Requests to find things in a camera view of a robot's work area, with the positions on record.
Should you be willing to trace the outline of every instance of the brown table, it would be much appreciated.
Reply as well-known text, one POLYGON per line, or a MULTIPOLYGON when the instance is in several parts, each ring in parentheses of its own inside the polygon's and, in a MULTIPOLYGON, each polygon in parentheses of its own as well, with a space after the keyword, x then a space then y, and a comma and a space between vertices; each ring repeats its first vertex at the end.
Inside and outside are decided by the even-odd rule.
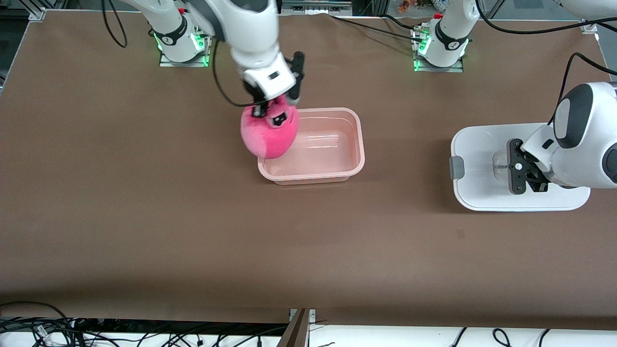
MULTIPOLYGON (((127 49, 98 12, 50 11, 27 31, 0 99, 3 301, 80 317, 284 322, 312 307, 331 324, 617 324, 617 191, 573 212, 477 213, 448 170, 459 129, 547 120, 569 55, 602 61, 593 36, 478 23, 465 73, 422 73, 405 40, 283 17, 283 51, 307 55, 300 107, 355 110, 366 165, 280 187, 210 69, 158 67, 145 19, 121 16, 127 49)), ((226 90, 247 100, 220 53, 226 90)), ((600 80, 576 62, 568 86, 600 80)))

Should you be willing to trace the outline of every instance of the white robotic arm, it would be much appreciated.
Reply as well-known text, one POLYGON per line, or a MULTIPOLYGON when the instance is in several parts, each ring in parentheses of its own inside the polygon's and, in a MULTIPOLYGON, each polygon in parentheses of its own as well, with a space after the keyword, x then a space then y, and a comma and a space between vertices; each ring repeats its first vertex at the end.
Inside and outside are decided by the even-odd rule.
MULTIPOLYGON (((297 104, 304 56, 294 56, 301 62, 292 64, 299 69, 292 72, 278 44, 275 0, 122 1, 143 13, 171 61, 191 60, 204 50, 200 38, 212 36, 231 47, 231 56, 255 102, 287 93, 289 103, 297 104)), ((264 114, 265 106, 257 106, 256 115, 264 114)))
POLYGON ((551 125, 523 141, 522 152, 552 183, 617 188, 617 83, 585 83, 561 100, 551 125))
MULTIPOLYGON (((555 0, 573 15, 595 20, 617 17, 617 0, 555 0)), ((468 37, 480 17, 475 0, 450 0, 442 18, 428 22, 429 37, 418 51, 436 67, 453 66, 465 54, 468 37)))

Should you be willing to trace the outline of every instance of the pink plush toy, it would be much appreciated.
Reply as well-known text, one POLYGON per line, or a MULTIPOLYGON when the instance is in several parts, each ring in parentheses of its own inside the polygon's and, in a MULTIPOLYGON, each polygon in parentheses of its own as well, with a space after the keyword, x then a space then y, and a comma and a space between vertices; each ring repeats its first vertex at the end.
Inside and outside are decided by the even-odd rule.
POLYGON ((240 134, 244 145, 259 158, 274 159, 291 147, 298 133, 298 110, 287 103, 285 95, 268 102, 266 116, 252 116, 253 107, 242 112, 240 134))

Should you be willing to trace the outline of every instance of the plastic container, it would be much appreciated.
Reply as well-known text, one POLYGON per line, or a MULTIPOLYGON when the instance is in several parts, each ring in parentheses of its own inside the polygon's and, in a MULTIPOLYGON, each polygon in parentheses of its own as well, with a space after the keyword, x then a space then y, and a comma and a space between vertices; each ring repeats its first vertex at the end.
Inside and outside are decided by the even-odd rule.
POLYGON ((259 172, 279 185, 343 182, 364 166, 360 119, 346 108, 298 110, 298 134, 276 159, 258 159, 259 172))

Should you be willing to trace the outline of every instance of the cable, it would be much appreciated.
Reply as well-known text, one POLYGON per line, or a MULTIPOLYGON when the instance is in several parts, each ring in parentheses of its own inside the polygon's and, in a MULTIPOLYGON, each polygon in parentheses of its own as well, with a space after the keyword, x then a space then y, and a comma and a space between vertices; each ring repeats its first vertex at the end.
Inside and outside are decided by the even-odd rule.
POLYGON ((559 103, 561 102, 561 98, 563 97, 563 92, 566 89, 566 81, 568 80, 568 74, 570 73, 570 67, 572 66, 572 61, 574 60, 574 57, 579 57, 581 58, 584 62, 586 62, 587 64, 595 67, 596 69, 602 71, 602 72, 606 72, 609 73, 610 75, 613 76, 617 76, 617 71, 608 69, 596 62, 594 62, 593 60, 589 59, 588 57, 584 56, 583 54, 579 53, 579 52, 574 52, 572 53, 572 55, 570 56, 570 59, 568 60, 568 65, 566 65, 566 72, 563 74, 563 81, 561 83, 561 90, 559 92, 559 98, 557 99, 557 106, 555 106, 555 112, 553 113, 553 117, 550 118, 549 122, 547 123, 547 125, 550 125, 554 120, 555 120, 555 113, 557 113, 557 107, 559 106, 559 103))
POLYGON ((388 34, 388 35, 392 35, 392 36, 396 36, 396 37, 400 37, 400 38, 405 38, 408 40, 412 40, 412 41, 416 41, 416 42, 422 42, 421 38, 413 38, 411 36, 407 36, 407 35, 401 35, 401 34, 396 34, 396 33, 391 33, 387 30, 382 30, 382 29, 377 29, 377 28, 373 28, 373 27, 369 27, 368 25, 364 25, 364 24, 360 24, 360 23, 356 23, 356 22, 352 22, 351 20, 347 20, 347 19, 343 19, 343 18, 339 18, 339 17, 335 17, 333 15, 331 15, 330 17, 336 19, 336 20, 340 20, 342 22, 345 23, 349 23, 349 24, 353 24, 353 25, 357 25, 359 27, 363 27, 363 28, 367 28, 370 30, 374 30, 374 31, 379 31, 380 33, 384 33, 384 34, 388 34))
POLYGON ((550 331, 550 329, 545 329, 542 332, 542 335, 540 335, 540 341, 538 341, 538 347, 542 347, 542 341, 544 340, 544 337, 546 336, 546 334, 548 334, 550 331))
MULTIPOLYGON (((31 332, 32 332, 32 336, 33 336, 33 337, 34 337, 34 339, 35 339, 35 344, 34 344, 33 346, 41 346, 41 343, 43 343, 43 346, 47 347, 47 344, 44 342, 44 336, 41 336, 41 334, 39 333, 39 331, 37 331, 37 330, 34 328, 34 326, 32 326, 32 325, 27 325, 27 324, 24 324, 24 323, 21 323, 21 322, 16 322, 16 321, 12 321, 12 320, 7 320, 7 319, 2 319, 2 321, 3 321, 3 322, 8 322, 8 323, 9 323, 8 325, 12 325, 12 324, 19 324, 19 325, 23 325, 23 326, 25 326, 26 328, 29 328, 29 329, 31 330, 31 332)), ((4 326, 3 326, 2 328, 4 329, 4 331, 3 331, 3 332, 0 332, 0 333, 11 332, 11 331, 14 331, 14 330, 23 330, 23 328, 22 328, 22 327, 19 327, 19 328, 12 328, 12 329, 6 329, 6 327, 4 327, 4 326)))
MULTIPOLYGON (((87 339, 84 339, 84 341, 96 341, 96 340, 98 340, 102 336, 101 334, 104 334, 106 332, 98 332, 97 334, 93 334, 93 333, 89 333, 89 332, 83 332, 83 333, 84 334, 88 334, 88 335, 94 335, 93 338, 87 338, 87 339)), ((169 334, 169 333, 170 332, 155 333, 155 334, 152 334, 152 335, 150 335, 151 333, 146 333, 144 335, 144 337, 140 338, 139 340, 131 340, 131 339, 128 339, 128 338, 111 338, 111 337, 103 337, 103 338, 105 338, 106 341, 140 342, 140 341, 143 341, 143 340, 147 340, 149 338, 153 338, 153 337, 156 337, 156 336, 159 336, 159 335, 169 334)))
POLYGON ((519 30, 510 30, 510 29, 504 29, 501 27, 496 26, 495 24, 493 24, 484 14, 484 12, 482 12, 482 10, 480 9, 480 1, 476 0, 476 7, 478 8, 478 12, 480 12, 480 17, 482 17, 482 19, 493 29, 496 29, 498 31, 501 31, 502 33, 508 33, 508 34, 519 34, 519 35, 533 35, 533 34, 546 34, 546 33, 553 33, 555 31, 560 31, 560 30, 566 30, 566 29, 572 29, 572 28, 579 28, 579 27, 584 27, 586 25, 590 25, 590 24, 600 24, 600 23, 604 23, 604 22, 612 22, 614 20, 617 20, 617 17, 610 17, 610 18, 604 18, 604 19, 596 19, 596 20, 590 20, 587 22, 582 22, 582 23, 576 23, 576 24, 571 24, 571 25, 564 25, 562 27, 556 27, 556 28, 550 28, 550 29, 543 29, 543 30, 531 30, 531 31, 519 31, 519 30))
POLYGON ((184 341, 184 339, 183 339, 186 335, 189 335, 189 334, 191 334, 191 333, 198 332, 200 329, 202 329, 202 328, 204 328, 205 326, 210 325, 210 324, 212 324, 212 323, 210 323, 210 322, 208 322, 208 323, 204 323, 204 324, 198 325, 197 327, 190 328, 189 330, 185 331, 183 334, 179 334, 179 333, 177 333, 177 334, 176 334, 176 337, 174 337, 174 338, 173 338, 173 339, 175 339, 175 341, 172 341, 173 339, 171 339, 171 337, 170 337, 170 339, 169 339, 169 341, 168 341, 168 345, 173 346, 173 345, 175 345, 176 343, 178 343, 179 341, 182 341, 182 342, 186 343, 186 341, 184 341))
POLYGON ((101 13, 103 14, 103 22, 105 22, 105 27, 107 28, 107 32, 109 33, 109 35, 112 37, 112 39, 114 39, 114 41, 118 44, 118 46, 122 48, 126 48, 126 46, 128 46, 128 40, 126 38, 126 32, 124 31, 124 25, 122 25, 122 21, 120 20, 120 17, 118 16, 118 12, 116 11, 112 0, 101 0, 101 13), (118 22, 118 25, 120 26, 120 30, 122 31, 122 36, 124 37, 124 44, 118 41, 114 33, 112 33, 111 28, 109 28, 109 23, 107 23, 107 14, 105 12, 105 2, 106 1, 109 1, 109 4, 112 7, 112 11, 114 12, 114 15, 116 17, 116 21, 118 22))
POLYGON ((463 337, 463 334, 464 334, 465 330, 467 330, 466 327, 462 328, 461 331, 458 332, 457 339, 454 341, 454 343, 452 343, 451 347, 457 347, 458 346, 458 343, 460 342, 461 337, 463 337))
POLYGON ((605 27, 606 29, 609 29, 610 31, 613 31, 615 33, 617 33, 617 28, 615 28, 612 25, 606 24, 606 23, 598 23, 598 25, 600 25, 601 27, 605 27))
POLYGON ((229 332, 230 330, 239 327, 240 325, 242 325, 242 323, 235 323, 233 325, 230 325, 227 328, 222 329, 221 331, 218 332, 218 338, 217 341, 214 343, 214 345, 212 345, 212 347, 218 347, 218 344, 223 341, 224 338, 226 338, 227 336, 229 336, 229 334, 226 334, 227 332, 229 332))
POLYGON ((217 88, 218 91, 221 93, 221 95, 223 96, 223 99, 225 99, 228 103, 236 106, 236 107, 249 107, 249 106, 256 106, 256 105, 262 105, 267 103, 267 100, 264 101, 259 101, 259 102, 252 102, 250 104, 238 104, 237 102, 233 102, 229 96, 227 96, 227 94, 225 93, 225 91, 223 91, 223 87, 221 86, 221 82, 218 80, 218 75, 217 75, 217 51, 218 51, 218 43, 220 41, 217 40, 214 43, 214 49, 212 51, 212 75, 214 76, 214 83, 217 84, 217 88))
POLYGON ((380 15, 380 17, 381 17, 381 18, 387 18, 387 19, 390 19, 390 20, 392 20, 394 23, 396 23, 396 25, 398 25, 398 26, 400 26, 400 27, 402 27, 402 28, 409 29, 409 30, 413 30, 413 26, 409 26, 409 25, 403 24, 403 23, 401 23, 398 19, 394 18, 393 16, 391 16, 391 15, 389 15, 389 14, 383 14, 383 15, 380 15))
POLYGON ((508 334, 506 334, 502 329, 499 329, 499 328, 493 329, 493 338, 495 339, 495 341, 498 342, 498 344, 502 345, 503 347, 511 347, 510 339, 508 338, 508 334), (497 333, 503 334, 503 337, 505 337, 505 342, 503 342, 502 340, 499 340, 497 338, 497 333))
MULTIPOLYGON (((53 305, 50 305, 50 304, 41 303, 39 301, 12 301, 12 302, 9 302, 9 303, 0 304, 0 307, 10 306, 10 305, 21 305, 21 304, 39 305, 39 306, 45 306, 45 307, 51 308, 56 313, 58 313, 58 315, 60 315, 62 317, 62 320, 64 321, 64 324, 70 330, 71 325, 70 325, 70 322, 68 321, 68 317, 62 311, 60 311, 57 307, 55 307, 53 305)), ((78 342, 79 342, 80 346, 85 346, 86 345, 85 342, 83 341, 83 335, 80 332, 79 332, 79 334, 71 333, 70 337, 71 337, 71 344, 73 346, 76 346, 78 342)))
MULTIPOLYGON (((46 325, 46 327, 51 328, 52 331, 48 332, 48 334, 54 333, 54 332, 62 332, 62 334, 64 335, 65 339, 67 339, 67 344, 69 344, 69 346, 86 346, 85 342, 86 341, 92 341, 91 345, 94 344, 94 342, 96 342, 97 340, 104 340, 104 341, 108 341, 111 342, 114 346, 118 346, 118 344, 114 343, 115 341, 131 341, 131 340, 127 340, 127 339, 123 339, 123 338, 108 338, 105 336, 101 336, 102 332, 98 332, 98 333, 93 333, 93 332, 82 332, 80 330, 75 330, 75 329, 71 329, 71 328, 65 328, 64 326, 64 322, 59 322, 57 320, 48 320, 48 319, 39 319, 39 318, 32 318, 32 319, 22 319, 22 320, 7 320, 7 319, 0 319, 0 322, 6 322, 10 324, 19 324, 23 327, 29 328, 33 331, 36 332, 36 335, 40 336, 40 334, 38 333, 38 330, 35 329, 35 325, 37 326, 43 326, 46 325), (66 334, 67 332, 71 332, 71 333, 79 333, 81 336, 83 336, 83 334, 87 334, 87 335, 92 335, 94 336, 94 338, 88 338, 88 339, 83 339, 83 341, 81 342, 80 345, 77 344, 73 344, 70 343, 68 341, 68 337, 70 336, 70 334, 66 334)), ((11 332, 11 331, 17 331, 17 330, 21 330, 23 329, 22 327, 20 328, 12 328, 12 329, 6 329, 4 328, 4 331, 0 332, 0 333, 6 333, 6 332, 11 332)), ((37 342, 40 344, 40 342, 43 342, 44 344, 44 337, 41 337, 40 339, 37 339, 37 337, 35 337, 35 340, 37 340, 37 342)))
POLYGON ((283 327, 272 328, 272 329, 266 330, 266 331, 264 331, 264 332, 260 332, 260 333, 258 333, 258 334, 252 335, 251 337, 247 337, 247 338, 245 338, 245 339, 244 339, 244 340, 242 340, 241 342, 236 343, 233 347, 238 347, 238 346, 240 346, 241 344, 243 344, 243 343, 245 343, 246 341, 249 341, 249 340, 251 340, 251 339, 253 339, 253 338, 256 338, 256 337, 259 337, 259 336, 262 336, 262 335, 265 335, 265 334, 267 334, 267 333, 271 333, 271 332, 274 332, 274 331, 277 331, 277 330, 286 329, 286 328, 287 328, 287 325, 285 325, 285 326, 283 326, 283 327))

